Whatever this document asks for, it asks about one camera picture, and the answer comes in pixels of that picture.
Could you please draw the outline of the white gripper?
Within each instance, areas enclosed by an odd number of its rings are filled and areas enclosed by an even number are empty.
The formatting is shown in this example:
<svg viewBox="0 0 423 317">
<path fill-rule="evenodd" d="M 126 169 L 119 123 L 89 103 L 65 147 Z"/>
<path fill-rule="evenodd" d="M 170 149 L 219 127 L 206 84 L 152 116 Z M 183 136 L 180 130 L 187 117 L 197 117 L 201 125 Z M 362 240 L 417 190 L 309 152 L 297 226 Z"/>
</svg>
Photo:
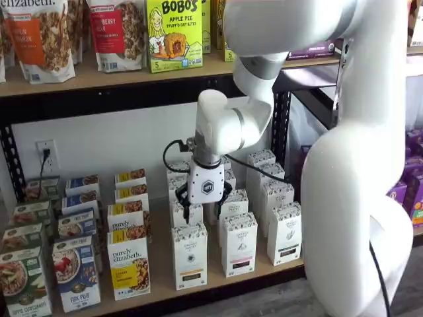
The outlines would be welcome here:
<svg viewBox="0 0 423 317">
<path fill-rule="evenodd" d="M 175 190 L 177 201 L 183 207 L 186 224 L 190 221 L 191 203 L 215 203 L 215 216 L 220 218 L 222 205 L 233 191 L 230 183 L 224 183 L 224 166 L 203 168 L 195 161 L 190 162 L 188 185 L 183 184 Z"/>
</svg>

